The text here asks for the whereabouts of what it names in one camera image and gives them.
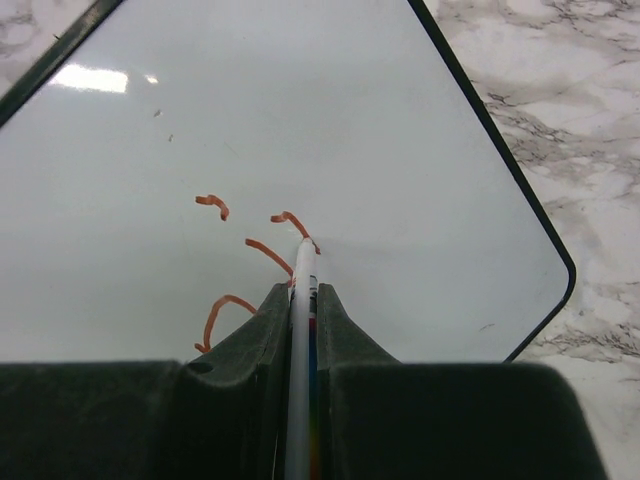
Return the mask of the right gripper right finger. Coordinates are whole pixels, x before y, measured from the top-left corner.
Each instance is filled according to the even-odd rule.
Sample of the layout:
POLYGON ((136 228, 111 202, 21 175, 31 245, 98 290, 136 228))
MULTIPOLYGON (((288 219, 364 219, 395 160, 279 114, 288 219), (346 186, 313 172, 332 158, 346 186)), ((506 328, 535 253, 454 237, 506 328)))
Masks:
POLYGON ((527 363, 405 364, 320 286, 325 479, 603 479, 568 382, 527 363))

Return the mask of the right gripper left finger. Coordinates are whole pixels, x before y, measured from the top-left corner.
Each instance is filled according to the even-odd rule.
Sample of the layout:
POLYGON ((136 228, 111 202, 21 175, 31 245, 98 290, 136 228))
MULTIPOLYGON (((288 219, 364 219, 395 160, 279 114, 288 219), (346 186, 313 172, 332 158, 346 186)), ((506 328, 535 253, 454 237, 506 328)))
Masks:
POLYGON ((5 479, 268 479, 289 299, 275 285, 210 352, 177 361, 1 368, 5 479))

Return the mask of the white marker pen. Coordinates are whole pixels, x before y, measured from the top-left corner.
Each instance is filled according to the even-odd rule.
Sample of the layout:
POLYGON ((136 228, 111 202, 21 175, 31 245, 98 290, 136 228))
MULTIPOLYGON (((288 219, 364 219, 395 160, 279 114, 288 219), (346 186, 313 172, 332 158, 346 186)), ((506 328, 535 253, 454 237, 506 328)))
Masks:
POLYGON ((284 464, 286 479, 320 477, 317 294, 316 249, 307 238, 297 251, 291 290, 291 350, 284 464))

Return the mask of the black framed whiteboard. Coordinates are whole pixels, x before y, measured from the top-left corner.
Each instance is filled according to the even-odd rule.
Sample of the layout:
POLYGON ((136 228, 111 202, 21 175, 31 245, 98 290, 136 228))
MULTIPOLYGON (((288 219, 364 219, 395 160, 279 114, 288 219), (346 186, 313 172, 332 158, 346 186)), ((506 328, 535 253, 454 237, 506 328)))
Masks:
POLYGON ((125 1, 2 104, 1 357, 194 356, 303 232, 395 358, 499 361, 573 273, 406 1, 125 1))

